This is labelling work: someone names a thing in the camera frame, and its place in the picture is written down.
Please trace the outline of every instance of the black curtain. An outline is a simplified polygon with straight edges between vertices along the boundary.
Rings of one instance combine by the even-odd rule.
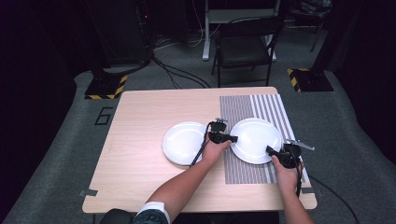
[[[80,1],[0,2],[0,222],[61,127],[74,77],[106,67]]]
[[[329,61],[343,85],[359,125],[396,163],[396,7],[391,1],[358,1],[359,11]]]

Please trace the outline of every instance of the gray carpet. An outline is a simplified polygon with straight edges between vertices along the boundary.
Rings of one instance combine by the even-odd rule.
[[[315,52],[310,53],[313,34],[284,30],[276,47],[277,60],[270,86],[276,87],[281,94],[296,138],[317,149],[303,151],[308,173],[346,200],[361,223],[395,223],[396,167],[357,123],[353,107],[334,74],[326,72],[334,91],[295,92],[291,86],[287,69],[309,68],[325,35],[322,33]],[[201,77],[215,87],[216,78],[210,75],[213,57],[203,62],[202,49],[203,42],[195,48],[174,44],[154,52],[164,63]],[[126,67],[117,67],[111,71],[124,69]],[[258,67],[253,73],[258,75],[265,69]],[[248,71],[230,71],[227,77],[242,73]],[[105,110],[111,115],[111,121],[119,99],[84,100],[91,80],[89,72],[76,77],[78,90],[64,124],[4,223],[92,223],[92,215],[81,210],[84,198],[78,194],[90,185],[109,129],[109,124],[95,125],[96,119],[103,107],[112,107]],[[175,77],[175,80],[182,88],[201,88],[187,79]],[[260,85],[262,83],[255,82],[232,86]],[[128,76],[124,90],[173,88],[168,75],[151,62]],[[318,207],[309,214],[317,223],[354,223],[353,216],[339,199],[312,182]]]

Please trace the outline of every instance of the forearm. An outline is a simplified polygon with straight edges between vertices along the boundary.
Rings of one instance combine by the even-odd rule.
[[[314,220],[308,215],[295,192],[283,192],[281,190],[281,196],[288,224],[314,223]]]
[[[212,164],[205,161],[197,162],[188,170],[157,188],[148,199],[148,202],[164,203],[165,210],[172,222],[198,189],[211,166]]]

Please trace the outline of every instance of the sleeve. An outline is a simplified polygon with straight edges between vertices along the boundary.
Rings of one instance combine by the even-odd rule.
[[[164,203],[150,202],[143,205],[134,218],[133,224],[169,224],[170,218]]]

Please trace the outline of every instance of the light stand base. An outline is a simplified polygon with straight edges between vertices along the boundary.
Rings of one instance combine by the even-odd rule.
[[[309,69],[288,69],[291,85],[295,91],[334,91],[332,84],[322,73],[313,74]]]
[[[90,86],[85,91],[84,99],[103,100],[103,99],[116,99],[122,93],[127,76],[108,76],[107,84],[92,80]]]

